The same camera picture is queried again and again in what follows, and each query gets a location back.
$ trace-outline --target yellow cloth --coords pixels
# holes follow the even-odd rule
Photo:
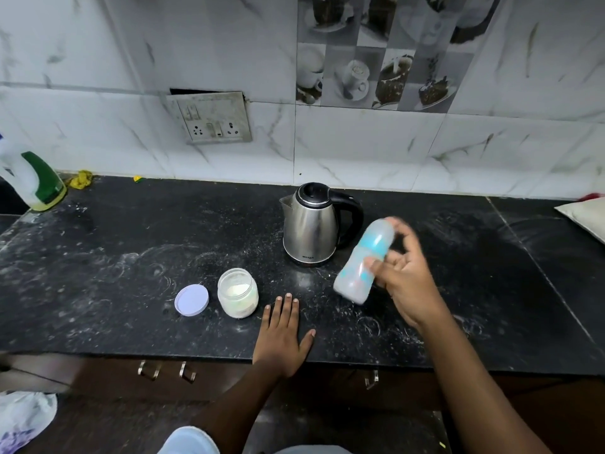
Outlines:
[[[84,189],[93,182],[93,173],[89,171],[79,171],[75,177],[67,181],[67,186],[75,189]]]

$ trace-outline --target stainless steel kettle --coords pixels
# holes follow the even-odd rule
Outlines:
[[[284,210],[284,249],[292,259],[315,264],[329,259],[357,235],[364,212],[355,199],[322,183],[305,183],[294,194],[279,199]],[[353,222],[341,228],[341,211]]]

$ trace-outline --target hand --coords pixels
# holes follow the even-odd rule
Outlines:
[[[385,261],[366,258],[364,264],[384,286],[408,325],[421,329],[436,315],[449,312],[435,285],[418,237],[398,218],[386,218],[403,235],[405,254],[389,250]]]
[[[282,309],[281,296],[275,299],[273,315],[266,305],[262,313],[252,363],[263,363],[276,370],[279,377],[289,378],[297,372],[311,349],[315,330],[309,330],[298,345],[298,300],[287,293]]]

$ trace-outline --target cabinet handle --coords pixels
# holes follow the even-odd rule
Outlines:
[[[181,371],[178,372],[178,375],[181,376],[188,383],[193,384],[193,381],[195,381],[195,376],[197,375],[197,373],[195,371],[192,371],[191,369],[187,368],[187,362],[184,361],[181,364]]]
[[[147,365],[147,360],[141,361],[141,364],[139,365],[139,371],[137,371],[137,374],[139,376],[147,378],[149,381],[155,381],[157,379],[158,375],[160,374],[160,366],[156,366],[153,373],[149,373],[148,368],[149,368],[149,365]]]
[[[372,387],[374,387],[378,383],[378,370],[374,370],[374,379],[371,382],[368,378],[366,378],[365,381],[366,381],[366,390],[369,390]]]

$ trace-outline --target black granite countertop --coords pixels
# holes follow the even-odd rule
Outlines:
[[[386,292],[356,306],[332,289],[352,246],[321,267],[287,258],[280,197],[290,186],[100,177],[0,238],[0,351],[250,360],[262,306],[291,291],[309,361],[430,368]],[[605,373],[599,243],[552,201],[351,190],[367,224],[400,215],[417,230],[443,297],[491,371]],[[247,269],[260,304],[229,318],[216,282]],[[204,284],[208,308],[174,297]]]

